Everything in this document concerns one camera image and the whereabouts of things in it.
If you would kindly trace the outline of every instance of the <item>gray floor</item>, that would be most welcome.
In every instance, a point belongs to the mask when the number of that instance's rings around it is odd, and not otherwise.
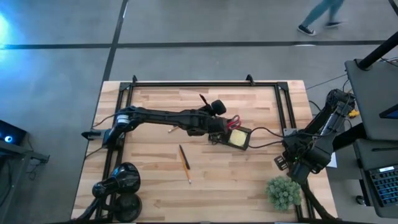
[[[314,24],[317,37],[295,26],[317,0],[135,0],[129,1],[119,43],[385,40],[398,30],[387,0],[350,0],[339,29]],[[3,0],[2,44],[110,44],[122,0]],[[362,58],[377,46],[215,47],[117,49],[110,80],[304,80],[312,86],[345,73],[344,61]],[[109,49],[0,50],[0,119],[31,133],[35,150],[51,155],[26,178],[8,223],[48,223],[70,217]],[[398,56],[395,49],[386,57]],[[319,105],[345,78],[308,91]],[[353,202],[360,194],[349,150],[329,178],[339,217],[393,223]]]

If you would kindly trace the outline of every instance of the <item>potted plant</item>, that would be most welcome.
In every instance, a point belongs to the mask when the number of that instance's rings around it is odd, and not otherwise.
[[[268,200],[278,211],[287,211],[290,205],[300,205],[300,186],[289,178],[278,176],[268,181]]]

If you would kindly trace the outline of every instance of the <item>pencil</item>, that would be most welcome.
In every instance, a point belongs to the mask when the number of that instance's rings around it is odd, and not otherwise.
[[[183,165],[183,167],[184,167],[185,174],[187,175],[189,184],[191,184],[191,183],[192,183],[191,177],[189,176],[189,172],[188,172],[187,166],[185,165],[185,161],[184,161],[184,158],[183,158],[183,156],[182,156],[181,150],[178,150],[178,151],[179,151],[179,153],[180,153],[181,162],[182,162],[182,165]]]
[[[181,153],[182,153],[182,156],[184,157],[185,165],[187,166],[187,169],[190,170],[191,167],[189,166],[188,159],[187,159],[187,157],[185,157],[185,153],[184,153],[184,150],[182,149],[182,146],[181,146],[181,145],[180,145],[180,151],[181,151]]]
[[[177,130],[177,128],[178,128],[178,126],[174,126],[172,129],[170,129],[170,130],[168,131],[168,133],[171,133],[172,131]]]

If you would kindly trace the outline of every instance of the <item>wooden table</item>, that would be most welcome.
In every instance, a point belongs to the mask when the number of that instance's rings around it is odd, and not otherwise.
[[[95,123],[114,113],[119,84],[104,82]],[[297,126],[304,128],[312,119],[304,83],[288,81],[288,84]],[[275,92],[269,87],[134,87],[132,104],[148,109],[181,111],[201,107],[203,102],[199,93],[209,102],[222,100],[227,108],[223,116],[231,118],[239,114],[247,128],[265,126],[281,132]],[[112,122],[108,119],[97,128],[110,128]],[[220,144],[213,146],[207,135],[189,137],[181,129],[168,134],[169,129],[170,126],[142,124],[127,134],[123,161],[132,162],[142,179],[137,194],[142,199],[143,208],[136,222],[297,221],[293,207],[287,212],[278,212],[264,193],[269,179],[285,175],[274,164],[274,158],[284,151],[280,144],[240,151]],[[258,146],[277,140],[279,138],[266,131],[257,130],[252,134],[250,144]],[[179,144],[191,166],[191,185],[179,158]],[[90,142],[87,153],[100,145],[101,140]],[[102,178],[105,157],[106,150],[103,149],[85,161],[72,218],[82,214],[91,203],[91,189]],[[336,217],[326,170],[311,174],[308,181],[320,203]],[[304,216],[308,217],[305,200],[302,205]]]

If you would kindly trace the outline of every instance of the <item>keyboard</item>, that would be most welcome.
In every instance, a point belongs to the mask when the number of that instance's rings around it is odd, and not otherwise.
[[[370,170],[369,175],[380,206],[398,204],[398,165]]]

